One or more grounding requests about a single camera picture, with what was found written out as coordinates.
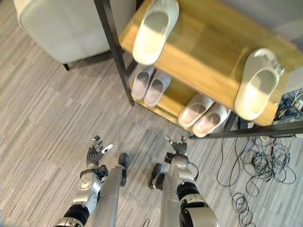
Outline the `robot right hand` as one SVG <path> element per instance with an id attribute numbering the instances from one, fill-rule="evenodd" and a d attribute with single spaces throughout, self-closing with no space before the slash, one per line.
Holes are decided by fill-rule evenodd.
<path id="1" fill-rule="evenodd" d="M 166 141 L 173 147 L 176 153 L 187 155 L 187 140 L 185 136 L 181 136 L 180 142 L 175 142 L 170 137 L 165 136 Z"/>

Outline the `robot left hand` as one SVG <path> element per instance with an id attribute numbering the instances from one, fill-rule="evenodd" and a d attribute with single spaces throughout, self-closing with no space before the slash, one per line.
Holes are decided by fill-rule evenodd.
<path id="1" fill-rule="evenodd" d="M 108 144 L 107 146 L 103 146 L 103 141 L 101 137 L 96 135 L 91 142 L 91 145 L 88 149 L 86 155 L 86 164 L 87 166 L 90 165 L 99 165 L 99 162 L 103 158 L 103 156 L 113 148 L 113 144 Z"/>

